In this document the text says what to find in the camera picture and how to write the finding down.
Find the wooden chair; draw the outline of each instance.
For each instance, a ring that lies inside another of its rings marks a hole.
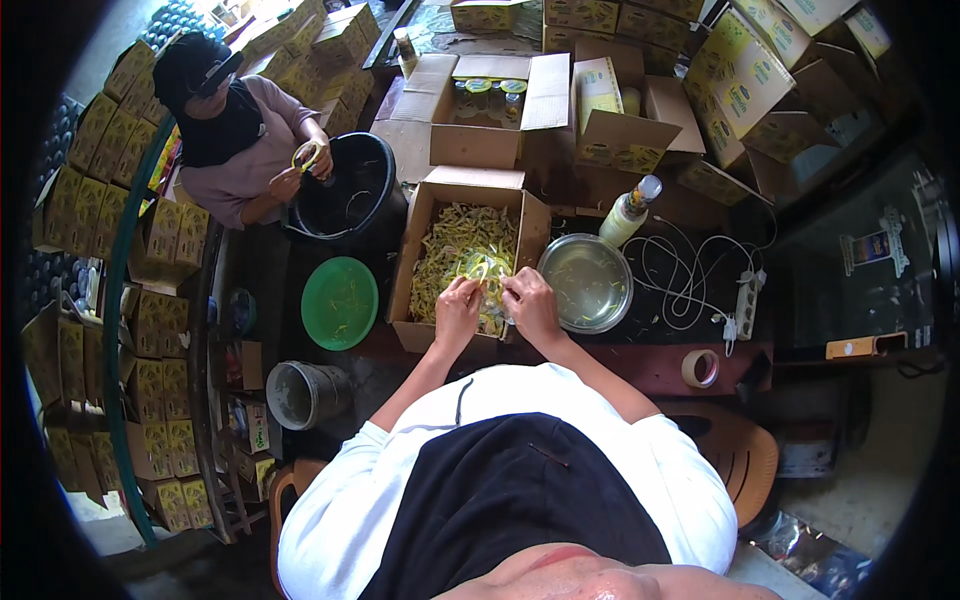
[[[717,469],[733,501],[736,526],[743,527],[754,520],[777,476],[780,450],[774,437],[756,423],[716,404],[671,401],[658,406],[667,417],[675,419]]]
[[[274,588],[281,596],[283,588],[280,587],[280,578],[276,572],[276,552],[280,544],[280,528],[283,526],[280,497],[284,490],[293,486],[299,498],[326,465],[326,461],[298,459],[293,465],[282,468],[274,477],[274,483],[270,484],[270,572],[274,578]]]

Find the jar lid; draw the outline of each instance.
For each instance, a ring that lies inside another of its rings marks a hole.
[[[500,88],[508,94],[522,94],[527,91],[527,83],[520,79],[505,79],[500,83]]]
[[[492,84],[489,79],[477,78],[467,80],[467,91],[473,92],[474,94],[487,91],[491,87]]]

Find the metal bowl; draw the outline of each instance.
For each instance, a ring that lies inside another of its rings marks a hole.
[[[618,249],[590,233],[554,240],[537,270],[557,294],[560,326],[574,333],[609,331],[634,299],[634,276]]]

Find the green plate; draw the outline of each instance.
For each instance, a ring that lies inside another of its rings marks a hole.
[[[346,350],[359,344],[373,327],[379,294],[367,265],[337,256],[317,267],[303,286],[300,318],[317,346]]]

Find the pink shirt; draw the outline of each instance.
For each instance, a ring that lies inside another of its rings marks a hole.
[[[183,190],[214,219],[234,229],[244,228],[240,220],[244,205],[266,194],[270,180],[290,166],[290,159],[300,145],[296,134],[300,123],[319,115],[269,79],[249,75],[243,82],[263,113],[266,132],[250,148],[224,164],[180,170]],[[274,208],[259,222],[272,223],[279,218],[279,208]]]

